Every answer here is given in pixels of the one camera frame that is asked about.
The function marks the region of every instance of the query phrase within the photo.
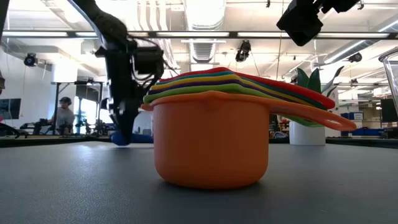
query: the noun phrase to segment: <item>ventilation duct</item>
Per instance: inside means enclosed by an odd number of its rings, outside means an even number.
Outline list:
[[[398,14],[375,27],[371,32],[397,32]],[[323,59],[325,64],[331,64],[348,58],[349,56],[379,42],[380,40],[354,40],[328,54]]]
[[[188,30],[216,31],[223,25],[225,0],[185,0],[185,17]],[[197,63],[208,63],[215,54],[212,43],[191,43],[192,59]]]

